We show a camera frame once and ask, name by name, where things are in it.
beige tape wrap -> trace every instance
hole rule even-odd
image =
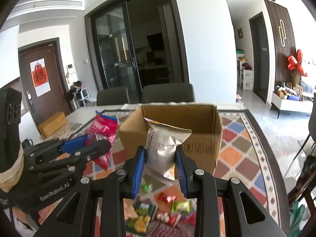
[[[16,185],[21,177],[24,166],[24,155],[23,148],[20,145],[20,151],[17,160],[14,162],[13,166],[0,173],[0,188],[4,192],[9,192],[14,185]]]

dark chair backrest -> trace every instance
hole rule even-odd
[[[142,103],[151,102],[194,102],[194,90],[191,84],[173,83],[149,85],[143,88]]]
[[[316,142],[316,93],[314,93],[314,104],[311,117],[308,122],[308,130],[314,142]]]
[[[127,87],[114,87],[99,91],[97,106],[130,104]]]

pink snack bag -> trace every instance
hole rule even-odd
[[[96,115],[90,127],[88,138],[86,140],[86,146],[104,139],[108,140],[111,143],[111,150],[108,153],[93,160],[106,171],[111,159],[111,151],[116,137],[118,122],[115,117],[103,115],[98,111],[95,111],[95,113]]]

brown front door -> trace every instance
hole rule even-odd
[[[37,126],[56,112],[70,113],[57,70],[55,42],[19,52],[19,66],[24,95]]]

picture frame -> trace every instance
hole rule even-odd
[[[239,39],[244,38],[244,33],[242,32],[242,28],[237,30]]]

